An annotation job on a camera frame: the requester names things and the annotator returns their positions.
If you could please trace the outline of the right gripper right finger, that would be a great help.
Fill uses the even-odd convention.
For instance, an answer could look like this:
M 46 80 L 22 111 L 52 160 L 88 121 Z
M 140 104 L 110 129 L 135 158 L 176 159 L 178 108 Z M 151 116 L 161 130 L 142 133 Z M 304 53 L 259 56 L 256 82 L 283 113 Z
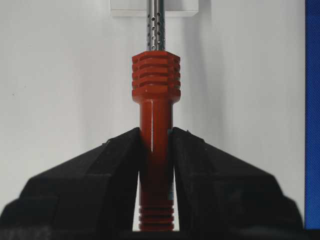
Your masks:
M 179 227 L 193 240 L 303 240 L 302 218 L 275 177 L 203 139 L 170 136 Z

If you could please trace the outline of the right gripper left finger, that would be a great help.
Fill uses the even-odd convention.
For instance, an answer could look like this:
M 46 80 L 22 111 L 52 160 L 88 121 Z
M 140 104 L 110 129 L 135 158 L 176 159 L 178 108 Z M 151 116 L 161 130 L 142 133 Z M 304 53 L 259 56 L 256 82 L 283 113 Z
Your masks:
M 30 178 L 1 214 L 1 239 L 114 240 L 131 231 L 142 157 L 134 128 Z

